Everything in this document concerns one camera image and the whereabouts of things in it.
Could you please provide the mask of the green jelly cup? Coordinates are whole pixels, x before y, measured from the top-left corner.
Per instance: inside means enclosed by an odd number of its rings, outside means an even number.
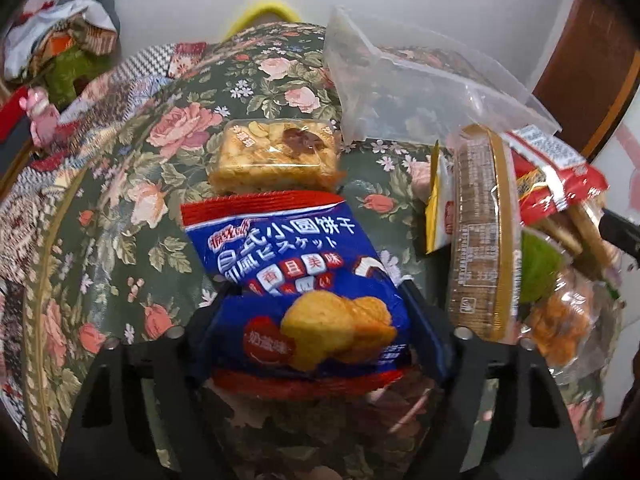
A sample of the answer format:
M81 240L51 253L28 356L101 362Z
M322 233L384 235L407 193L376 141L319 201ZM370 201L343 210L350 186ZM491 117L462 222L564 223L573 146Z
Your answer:
M572 263L568 252L549 235L524 226L521 232L520 304L549 297L558 274Z

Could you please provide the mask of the red white snack packet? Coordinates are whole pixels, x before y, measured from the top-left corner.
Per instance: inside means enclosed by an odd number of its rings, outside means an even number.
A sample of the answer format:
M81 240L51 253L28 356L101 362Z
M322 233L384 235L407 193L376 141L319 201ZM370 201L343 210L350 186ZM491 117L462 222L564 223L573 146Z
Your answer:
M534 125L501 137L511 149L521 222L526 226L608 189L605 176L584 156Z

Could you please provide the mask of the orange spicy snack clear packet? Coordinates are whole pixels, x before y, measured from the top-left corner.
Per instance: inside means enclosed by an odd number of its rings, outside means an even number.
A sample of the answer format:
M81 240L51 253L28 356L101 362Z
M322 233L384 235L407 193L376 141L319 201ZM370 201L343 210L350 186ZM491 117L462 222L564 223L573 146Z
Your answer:
M533 304L522 327L561 385L603 370L611 361L622 324L620 294L574 268L560 271L552 293Z

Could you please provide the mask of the gold edged cracker packet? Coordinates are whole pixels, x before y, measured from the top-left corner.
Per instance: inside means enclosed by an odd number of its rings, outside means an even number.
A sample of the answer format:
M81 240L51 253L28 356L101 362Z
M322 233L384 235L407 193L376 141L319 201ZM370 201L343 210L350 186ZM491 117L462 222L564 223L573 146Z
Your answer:
M521 288L521 215L511 150L483 125L454 152L449 319L489 341L514 341Z

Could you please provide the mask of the blue round biscuit packet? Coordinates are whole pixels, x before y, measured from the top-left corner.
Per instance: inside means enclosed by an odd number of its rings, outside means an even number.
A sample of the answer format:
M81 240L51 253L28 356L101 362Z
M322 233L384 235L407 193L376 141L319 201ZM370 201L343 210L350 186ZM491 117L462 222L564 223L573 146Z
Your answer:
M194 373L263 398L358 396L411 365L404 300L347 203L284 191L185 204L186 235L221 278Z

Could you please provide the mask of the yellow noodle snack packet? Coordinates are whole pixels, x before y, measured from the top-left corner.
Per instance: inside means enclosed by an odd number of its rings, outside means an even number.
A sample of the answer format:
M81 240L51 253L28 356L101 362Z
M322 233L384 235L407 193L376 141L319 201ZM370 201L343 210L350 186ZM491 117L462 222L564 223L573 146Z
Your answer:
M431 152L430 196L425 209L426 252L430 254L451 242L454 228L454 177L452 162L439 143Z

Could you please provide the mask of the nut brittle cake packet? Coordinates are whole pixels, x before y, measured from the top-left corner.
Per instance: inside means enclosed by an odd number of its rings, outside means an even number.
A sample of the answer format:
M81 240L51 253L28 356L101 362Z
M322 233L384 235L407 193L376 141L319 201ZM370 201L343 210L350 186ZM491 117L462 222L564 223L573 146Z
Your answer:
M313 119L229 122L208 180L218 195L286 190L333 191L340 170L340 136Z

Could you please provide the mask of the floral green bedspread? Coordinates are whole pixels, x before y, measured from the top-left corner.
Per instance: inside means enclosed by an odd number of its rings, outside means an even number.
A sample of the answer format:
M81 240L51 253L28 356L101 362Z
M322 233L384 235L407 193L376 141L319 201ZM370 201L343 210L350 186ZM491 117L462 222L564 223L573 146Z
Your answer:
M323 61L326 26L260 25L209 45L198 65L115 127L38 223L24 301L24 399L41 459L58 476L70 416L107 338L157 339L186 325L224 287L182 224L185 204L215 193L224 127L247 119L313 119L340 136L341 196L398 292L412 281L447 315L451 242L426 252L434 144L346 143ZM206 420L232 479L408 479L440 398L411 347L396 382L358 396L278 400L205 377Z

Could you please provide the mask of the brown wooden wardrobe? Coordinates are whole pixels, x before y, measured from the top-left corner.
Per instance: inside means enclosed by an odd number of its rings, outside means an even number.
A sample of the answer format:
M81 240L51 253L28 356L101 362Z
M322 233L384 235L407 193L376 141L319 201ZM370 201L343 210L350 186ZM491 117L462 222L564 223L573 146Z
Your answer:
M559 137L594 159L639 87L639 40L604 0L574 0L534 95L560 124Z

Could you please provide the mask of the clear plastic storage box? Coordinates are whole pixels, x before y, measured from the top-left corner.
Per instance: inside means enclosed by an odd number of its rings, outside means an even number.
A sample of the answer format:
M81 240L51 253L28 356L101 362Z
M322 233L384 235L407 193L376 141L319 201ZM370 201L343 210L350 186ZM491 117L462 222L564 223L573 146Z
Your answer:
M323 61L340 99L346 143L444 143L469 124L497 132L562 129L498 61L426 28L336 6Z

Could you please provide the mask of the pink plush toy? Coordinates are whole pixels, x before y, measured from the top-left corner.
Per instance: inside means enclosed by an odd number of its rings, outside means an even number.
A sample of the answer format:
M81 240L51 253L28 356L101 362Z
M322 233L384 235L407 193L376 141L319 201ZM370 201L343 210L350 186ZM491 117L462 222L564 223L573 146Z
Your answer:
M42 87L28 88L26 96L18 104L30 121L29 131L35 147L46 148L55 139L60 119L58 109L49 101L47 90Z

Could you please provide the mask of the pile of clothes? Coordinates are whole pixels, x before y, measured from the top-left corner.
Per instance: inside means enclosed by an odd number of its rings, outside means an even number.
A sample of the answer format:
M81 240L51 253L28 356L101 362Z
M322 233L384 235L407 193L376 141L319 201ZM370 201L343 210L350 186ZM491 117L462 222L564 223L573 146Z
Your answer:
M1 101L41 86L64 110L120 55L115 0L50 0L1 34Z

